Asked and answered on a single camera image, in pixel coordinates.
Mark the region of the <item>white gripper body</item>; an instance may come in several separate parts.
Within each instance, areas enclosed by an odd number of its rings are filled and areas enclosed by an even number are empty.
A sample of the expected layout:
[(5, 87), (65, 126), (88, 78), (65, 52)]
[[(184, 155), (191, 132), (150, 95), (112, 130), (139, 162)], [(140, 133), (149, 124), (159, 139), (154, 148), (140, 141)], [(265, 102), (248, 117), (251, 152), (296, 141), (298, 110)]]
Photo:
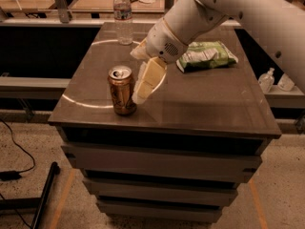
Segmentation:
[(188, 48), (182, 38), (182, 20), (163, 17), (150, 29), (146, 37), (146, 53), (166, 63), (176, 61)]

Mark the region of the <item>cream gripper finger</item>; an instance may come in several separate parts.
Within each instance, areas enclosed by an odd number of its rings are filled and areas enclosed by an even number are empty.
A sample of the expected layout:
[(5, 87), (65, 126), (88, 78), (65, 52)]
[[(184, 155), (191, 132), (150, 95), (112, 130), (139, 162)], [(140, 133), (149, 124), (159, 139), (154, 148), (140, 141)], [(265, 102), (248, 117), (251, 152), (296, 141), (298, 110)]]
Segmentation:
[(151, 58), (148, 62), (143, 62), (135, 82), (132, 101), (135, 104), (144, 103), (162, 84), (166, 73), (167, 64), (158, 57)]
[(143, 39), (138, 46), (131, 51), (131, 56), (138, 60), (148, 60), (150, 56), (147, 54), (147, 42)]

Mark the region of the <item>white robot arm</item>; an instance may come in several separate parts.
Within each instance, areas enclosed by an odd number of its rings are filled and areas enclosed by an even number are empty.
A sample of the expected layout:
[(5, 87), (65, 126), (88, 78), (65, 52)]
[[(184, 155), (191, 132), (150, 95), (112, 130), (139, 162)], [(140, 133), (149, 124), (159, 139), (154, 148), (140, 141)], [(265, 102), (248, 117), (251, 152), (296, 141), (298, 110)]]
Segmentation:
[(169, 64), (199, 35), (230, 18), (305, 91), (305, 10), (285, 0), (177, 0), (131, 52), (143, 62), (132, 100), (146, 101), (162, 84)]

